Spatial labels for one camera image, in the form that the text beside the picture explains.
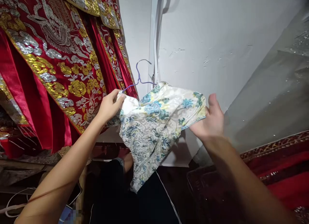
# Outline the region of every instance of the patterned border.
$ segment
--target patterned border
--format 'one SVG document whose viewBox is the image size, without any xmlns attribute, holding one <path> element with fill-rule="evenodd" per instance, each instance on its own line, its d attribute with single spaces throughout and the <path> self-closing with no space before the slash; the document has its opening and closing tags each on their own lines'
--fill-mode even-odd
<svg viewBox="0 0 309 224">
<path fill-rule="evenodd" d="M 2 75 L 0 74 L 0 91 L 3 92 L 3 96 L 5 99 L 0 99 L 0 104 L 3 109 L 7 112 L 7 114 L 11 117 L 14 123 L 19 125 L 29 125 L 26 117 L 23 115 L 20 107 L 16 103 L 13 95 L 11 94 L 10 90 L 8 89 L 5 81 L 3 80 Z"/>
<path fill-rule="evenodd" d="M 269 153 L 278 151 L 282 148 L 290 147 L 299 142 L 305 142 L 307 140 L 309 140 L 309 130 L 295 135 L 291 135 L 289 137 L 285 137 L 283 139 L 266 144 L 261 147 L 257 147 L 255 149 L 252 149 L 250 151 L 241 154 L 240 157 L 243 159 L 243 161 L 247 162 L 252 160 L 253 158 L 261 157 Z"/>
<path fill-rule="evenodd" d="M 79 5 L 77 5 L 77 3 L 75 3 L 73 0 L 66 0 L 67 2 L 69 2 L 70 4 L 72 4 L 73 6 L 77 7 L 78 9 L 82 10 L 83 12 L 86 12 L 90 15 L 93 16 L 100 16 L 100 10 L 98 7 L 98 3 L 97 0 L 93 1 L 93 0 L 83 0 L 84 1 L 84 6 L 88 7 L 88 9 L 85 9 L 84 7 L 81 7 Z"/>
<path fill-rule="evenodd" d="M 113 30 L 113 31 L 114 31 L 114 35 L 115 35 L 115 38 L 117 40 L 118 46 L 121 50 L 122 57 L 123 57 L 123 59 L 126 63 L 126 67 L 127 67 L 128 71 L 130 73 L 131 80 L 132 80 L 133 84 L 135 84 L 133 74 L 132 74 L 132 71 L 131 71 L 131 67 L 130 67 L 130 63 L 129 63 L 128 57 L 126 55 L 126 52 L 125 52 L 125 48 L 124 48 L 124 45 L 123 45 L 123 42 L 122 42 L 122 39 L 121 39 L 120 32 L 119 32 L 119 30 Z"/>
<path fill-rule="evenodd" d="M 119 67 L 117 67 L 118 60 L 117 60 L 117 57 L 116 57 L 116 54 L 115 54 L 115 49 L 113 48 L 113 43 L 111 42 L 111 37 L 110 37 L 110 32 L 108 30 L 108 27 L 105 27 L 102 24 L 99 25 L 97 20 L 96 20 L 96 25 L 97 25 L 97 29 L 98 29 L 100 37 L 101 37 L 101 42 L 104 46 L 105 53 L 106 53 L 106 55 L 109 59 L 111 67 L 113 69 L 113 73 L 114 73 L 115 79 L 117 81 L 117 84 L 118 84 L 119 88 L 121 88 L 123 90 L 123 89 L 125 89 L 125 85 L 124 85 L 124 82 L 123 82 L 121 72 L 117 71 L 117 68 L 119 69 Z M 105 35 L 101 31 L 101 26 L 103 26 L 107 29 L 107 30 L 104 30 L 104 31 L 108 32 L 108 41 L 105 40 L 105 38 L 104 38 Z"/>
</svg>

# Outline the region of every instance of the black fabric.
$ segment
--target black fabric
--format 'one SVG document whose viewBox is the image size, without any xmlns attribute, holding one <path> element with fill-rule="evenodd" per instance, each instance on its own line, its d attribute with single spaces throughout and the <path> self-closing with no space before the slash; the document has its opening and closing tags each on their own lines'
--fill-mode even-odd
<svg viewBox="0 0 309 224">
<path fill-rule="evenodd" d="M 127 190 L 119 161 L 112 160 L 102 167 L 94 189 L 90 224 L 179 223 L 156 173 L 135 194 Z"/>
</svg>

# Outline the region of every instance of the floral garment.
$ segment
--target floral garment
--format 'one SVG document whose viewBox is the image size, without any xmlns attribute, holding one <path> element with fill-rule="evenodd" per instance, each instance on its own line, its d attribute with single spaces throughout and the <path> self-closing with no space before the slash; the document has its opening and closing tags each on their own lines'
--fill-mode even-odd
<svg viewBox="0 0 309 224">
<path fill-rule="evenodd" d="M 180 132 L 205 118 L 205 105 L 202 94 L 166 82 L 160 82 L 141 101 L 126 96 L 109 125 L 121 125 L 119 135 L 132 152 L 132 191 L 137 192 L 158 168 Z"/>
</svg>

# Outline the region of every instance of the gold embroidery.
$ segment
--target gold embroidery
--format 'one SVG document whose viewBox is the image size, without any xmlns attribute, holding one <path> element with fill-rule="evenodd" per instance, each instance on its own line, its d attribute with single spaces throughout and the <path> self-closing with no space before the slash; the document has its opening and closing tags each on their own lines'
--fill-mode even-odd
<svg viewBox="0 0 309 224">
<path fill-rule="evenodd" d="M 103 76 L 102 76 L 101 70 L 96 70 L 96 74 L 97 74 L 97 79 L 98 79 L 99 81 L 103 80 Z"/>
<path fill-rule="evenodd" d="M 75 80 L 71 82 L 71 85 L 69 86 L 69 92 L 74 94 L 76 97 L 81 97 L 86 93 L 86 86 L 83 82 Z"/>
<path fill-rule="evenodd" d="M 9 92 L 5 83 L 0 84 L 0 90 L 6 95 L 7 100 L 11 100 L 13 98 L 12 94 Z"/>
<path fill-rule="evenodd" d="M 65 89 L 64 86 L 59 82 L 47 82 L 46 89 L 51 95 L 55 96 L 56 98 L 62 98 L 62 96 L 67 97 L 69 95 L 69 91 Z"/>
<path fill-rule="evenodd" d="M 25 60 L 28 62 L 30 67 L 34 69 L 38 75 L 50 72 L 51 74 L 55 74 L 56 71 L 52 64 L 50 64 L 46 59 L 34 56 L 32 54 L 24 55 Z"/>
<path fill-rule="evenodd" d="M 15 22 L 11 22 L 12 20 L 11 15 L 4 12 L 0 17 L 0 20 L 1 20 L 1 26 L 4 26 L 5 28 L 9 27 L 15 31 L 19 30 L 26 31 L 25 25 L 18 17 L 14 18 Z"/>
<path fill-rule="evenodd" d="M 57 66 L 60 67 L 61 72 L 64 73 L 64 74 L 71 74 L 71 73 L 72 73 L 71 68 L 65 66 L 64 62 L 58 63 Z"/>
<path fill-rule="evenodd" d="M 76 75 L 79 73 L 78 68 L 79 68 L 79 66 L 76 65 L 76 64 L 72 67 L 72 72 L 73 72 L 74 74 L 76 74 Z"/>
<path fill-rule="evenodd" d="M 72 116 L 76 113 L 76 110 L 74 107 L 66 107 L 63 110 L 67 116 Z"/>
<path fill-rule="evenodd" d="M 7 85 L 0 74 L 0 104 L 3 109 L 7 112 L 7 114 L 11 117 L 11 119 L 16 124 L 20 125 L 28 125 L 25 116 L 23 115 L 20 107 L 16 103 L 15 99 L 13 98 L 11 92 L 7 88 Z"/>
<path fill-rule="evenodd" d="M 87 93 L 90 94 L 90 92 L 94 89 L 94 88 L 100 88 L 98 81 L 96 79 L 89 79 L 87 82 Z"/>
<path fill-rule="evenodd" d="M 94 16 L 100 16 L 99 0 L 66 0 L 80 10 Z"/>
</svg>

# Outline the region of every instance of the purple hanger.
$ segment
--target purple hanger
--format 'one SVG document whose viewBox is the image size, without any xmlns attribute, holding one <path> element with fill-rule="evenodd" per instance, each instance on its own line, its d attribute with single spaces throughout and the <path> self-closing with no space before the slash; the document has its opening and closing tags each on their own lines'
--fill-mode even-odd
<svg viewBox="0 0 309 224">
<path fill-rule="evenodd" d="M 146 60 L 146 59 L 139 60 L 139 61 L 136 63 L 136 69 L 137 69 L 137 72 L 138 72 L 138 80 L 137 80 L 137 83 L 136 83 L 136 84 L 133 84 L 133 85 L 131 85 L 131 86 L 136 86 L 139 82 L 141 82 L 142 84 L 151 83 L 151 84 L 153 84 L 153 85 L 157 85 L 157 84 L 155 84 L 155 83 L 153 83 L 153 82 L 142 82 L 142 80 L 141 80 L 141 75 L 139 74 L 139 70 L 138 70 L 138 68 L 137 68 L 137 65 L 139 64 L 140 61 L 147 61 L 149 64 L 151 64 L 151 63 L 150 63 L 148 60 Z M 125 88 L 122 92 L 124 92 L 125 90 L 127 90 L 127 89 L 130 88 L 131 86 L 128 86 L 128 87 Z"/>
</svg>

